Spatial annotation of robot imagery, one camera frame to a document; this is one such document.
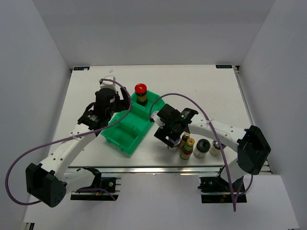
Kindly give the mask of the silver lid glass jar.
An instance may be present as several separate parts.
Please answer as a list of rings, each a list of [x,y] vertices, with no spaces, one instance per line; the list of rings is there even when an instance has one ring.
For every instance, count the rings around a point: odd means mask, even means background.
[[[167,148],[168,148],[169,151],[174,152],[174,151],[176,151],[176,150],[178,149],[178,147],[180,146],[181,140],[180,140],[180,139],[178,139],[178,140],[176,140],[176,141],[170,140],[170,142],[173,144],[173,146],[172,146],[172,147],[171,147],[171,146],[168,146]]]

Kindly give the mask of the red cap sauce bottle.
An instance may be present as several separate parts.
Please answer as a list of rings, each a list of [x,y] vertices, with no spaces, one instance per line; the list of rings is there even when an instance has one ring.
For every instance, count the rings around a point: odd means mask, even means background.
[[[145,106],[148,102],[147,99],[147,86],[143,83],[135,85],[136,102],[142,106]]]

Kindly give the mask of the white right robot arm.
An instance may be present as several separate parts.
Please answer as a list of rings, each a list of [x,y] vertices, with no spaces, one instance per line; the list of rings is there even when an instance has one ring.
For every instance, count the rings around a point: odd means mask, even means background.
[[[196,110],[185,108],[182,112],[165,104],[151,115],[151,121],[159,128],[154,136],[173,147],[173,141],[183,132],[200,135],[227,146],[237,157],[224,166],[217,176],[217,187],[228,191],[234,182],[246,174],[258,175],[267,160],[271,148],[257,126],[237,128],[218,121],[209,121]]]

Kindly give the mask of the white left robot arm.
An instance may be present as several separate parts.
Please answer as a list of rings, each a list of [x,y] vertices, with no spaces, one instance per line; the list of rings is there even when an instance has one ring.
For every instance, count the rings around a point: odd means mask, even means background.
[[[102,190],[101,172],[93,167],[77,169],[71,175],[65,172],[81,151],[104,129],[118,124],[139,131],[137,118],[127,122],[130,113],[143,116],[150,123],[150,113],[145,110],[145,102],[133,102],[126,88],[118,94],[114,85],[102,87],[95,93],[95,102],[90,103],[70,136],[61,141],[59,147],[39,164],[31,163],[26,168],[26,186],[29,194],[49,207],[57,206],[64,196],[72,191]]]

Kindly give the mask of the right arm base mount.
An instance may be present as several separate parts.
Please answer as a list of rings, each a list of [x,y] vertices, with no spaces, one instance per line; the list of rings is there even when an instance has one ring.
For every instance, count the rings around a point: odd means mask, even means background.
[[[220,173],[213,177],[200,177],[200,185],[198,186],[198,189],[201,192],[201,202],[203,204],[230,204],[233,202],[229,183],[223,182],[219,176]],[[246,189],[243,181],[241,179],[237,179],[232,183],[232,186],[234,196],[237,194],[239,195],[236,202],[247,203],[247,198],[245,195]]]

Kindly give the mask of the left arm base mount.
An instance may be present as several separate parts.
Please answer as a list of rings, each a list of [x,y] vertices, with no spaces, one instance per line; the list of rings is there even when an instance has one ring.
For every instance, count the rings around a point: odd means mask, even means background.
[[[98,169],[83,167],[94,179],[90,186],[79,188],[71,193],[71,200],[116,201],[121,189],[121,178],[102,176]]]

